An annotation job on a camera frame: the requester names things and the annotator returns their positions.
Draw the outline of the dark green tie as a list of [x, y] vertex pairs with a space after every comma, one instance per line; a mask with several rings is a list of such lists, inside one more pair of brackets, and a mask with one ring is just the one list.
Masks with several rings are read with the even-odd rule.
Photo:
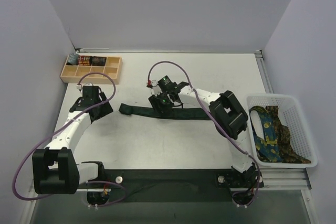
[[199, 120], [209, 121], [210, 118], [201, 108], [174, 108], [168, 112], [160, 114], [153, 108], [143, 106], [133, 106], [121, 103], [119, 112], [124, 115], [138, 115], [146, 118], [165, 119], [165, 120]]

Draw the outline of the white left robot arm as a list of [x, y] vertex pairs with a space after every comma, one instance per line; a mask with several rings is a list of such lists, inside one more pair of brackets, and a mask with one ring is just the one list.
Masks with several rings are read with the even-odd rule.
[[106, 183], [99, 161], [78, 163], [73, 155], [86, 129], [113, 109], [99, 86], [84, 86], [69, 109], [63, 128], [43, 149], [32, 155], [34, 189], [39, 195], [74, 194], [86, 181], [94, 188]]

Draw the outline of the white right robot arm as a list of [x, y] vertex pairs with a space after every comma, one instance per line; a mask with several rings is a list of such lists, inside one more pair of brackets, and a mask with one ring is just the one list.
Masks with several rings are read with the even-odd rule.
[[235, 185], [245, 187], [249, 184], [252, 171], [257, 173], [256, 179], [259, 180], [259, 165], [248, 150], [246, 140], [239, 136], [248, 129], [248, 115], [231, 91], [206, 91], [194, 87], [188, 81], [173, 82], [168, 76], [159, 81], [149, 79], [146, 86], [151, 89], [149, 102], [159, 116], [177, 119], [182, 112], [191, 111], [184, 108], [187, 104], [200, 109], [205, 118], [214, 123], [218, 133], [230, 143]]

